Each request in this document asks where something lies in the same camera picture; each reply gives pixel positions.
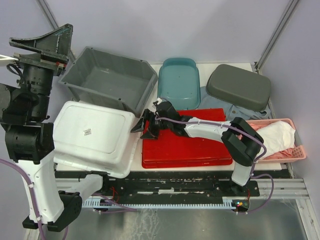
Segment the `red plastic tray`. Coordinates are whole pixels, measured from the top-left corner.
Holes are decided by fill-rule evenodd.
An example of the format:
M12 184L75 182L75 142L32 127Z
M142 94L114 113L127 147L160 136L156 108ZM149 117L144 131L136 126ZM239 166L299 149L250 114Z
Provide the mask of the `red plastic tray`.
M230 165L233 160L221 142L178 136L170 128L178 129L179 124L162 121L158 139L142 140L141 165L145 169L183 168ZM147 121L143 133L147 131Z

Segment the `white plastic tub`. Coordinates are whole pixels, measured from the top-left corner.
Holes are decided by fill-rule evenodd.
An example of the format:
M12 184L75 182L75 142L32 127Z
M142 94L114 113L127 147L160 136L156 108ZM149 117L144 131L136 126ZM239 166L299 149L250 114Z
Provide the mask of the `white plastic tub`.
M54 121L54 162L123 179L130 173L139 134L128 111L68 101Z

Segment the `grey plastic basin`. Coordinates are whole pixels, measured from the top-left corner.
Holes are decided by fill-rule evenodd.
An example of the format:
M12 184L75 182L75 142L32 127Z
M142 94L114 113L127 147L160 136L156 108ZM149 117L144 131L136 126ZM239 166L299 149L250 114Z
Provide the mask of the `grey plastic basin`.
M239 107L263 111L271 95L269 78L228 64L220 64L210 75L207 93Z

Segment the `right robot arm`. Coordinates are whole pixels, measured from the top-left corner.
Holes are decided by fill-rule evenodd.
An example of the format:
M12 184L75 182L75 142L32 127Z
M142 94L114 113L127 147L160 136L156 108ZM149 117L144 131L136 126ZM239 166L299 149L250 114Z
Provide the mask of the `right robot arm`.
M264 139L241 117L232 121L211 121L181 115L169 101L157 99L155 111L145 109L131 133L142 132L141 139L155 140L161 130L176 136L201 138L224 144L235 162L229 189L236 196L248 189L256 161L267 152Z

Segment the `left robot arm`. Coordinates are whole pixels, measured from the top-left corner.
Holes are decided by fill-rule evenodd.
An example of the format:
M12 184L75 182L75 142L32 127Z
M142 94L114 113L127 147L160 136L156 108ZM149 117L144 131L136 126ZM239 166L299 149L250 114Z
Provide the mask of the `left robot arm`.
M18 76L17 86L0 86L0 124L7 164L21 174L28 198L29 215L22 223L26 229L47 226L60 232L79 216L83 201L111 189L111 183L94 171L74 187L57 188L54 125L48 108L53 78L62 75L69 62L72 35L73 26L65 24L38 37L10 38L10 46L28 54L0 57L0 64Z

